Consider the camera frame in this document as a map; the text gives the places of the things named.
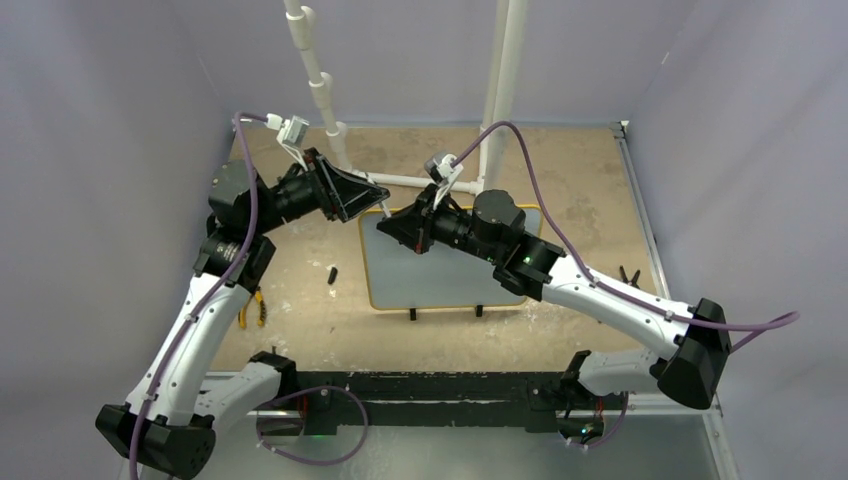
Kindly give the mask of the yellow framed whiteboard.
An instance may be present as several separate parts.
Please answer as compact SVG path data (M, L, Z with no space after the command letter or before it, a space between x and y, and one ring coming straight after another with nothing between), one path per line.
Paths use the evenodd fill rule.
M526 301L499 285L488 262L442 243L418 255L377 230L383 219L382 211L370 210L357 221L372 308L512 307Z

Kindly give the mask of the black marker cap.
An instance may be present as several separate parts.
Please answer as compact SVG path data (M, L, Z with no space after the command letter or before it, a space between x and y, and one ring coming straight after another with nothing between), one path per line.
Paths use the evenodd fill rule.
M329 270L327 283L329 285L333 285L336 282L338 276L338 268L336 266L332 266Z

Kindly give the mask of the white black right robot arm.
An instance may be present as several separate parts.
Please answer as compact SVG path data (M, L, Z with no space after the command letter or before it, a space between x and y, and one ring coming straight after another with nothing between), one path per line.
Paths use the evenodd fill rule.
M584 407L644 383L685 407L713 404L731 353L720 304L664 299L581 268L576 255L526 229L525 211L504 190L484 191L469 209L436 196L436 186L428 186L377 230L419 255L441 243L484 260L510 293L577 311L641 344L631 353L577 353L561 381L569 404Z

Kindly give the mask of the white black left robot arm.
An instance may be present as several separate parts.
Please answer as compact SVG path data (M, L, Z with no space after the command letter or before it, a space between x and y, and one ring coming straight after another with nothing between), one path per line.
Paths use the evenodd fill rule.
M259 290L276 250L269 233L315 211L347 222L389 195L312 148L273 185L247 159L217 169L207 235L178 317L126 400L103 406L95 421L127 460L130 478L192 479L249 411L295 402L301 386L294 361L266 351L221 386L202 384L228 329Z

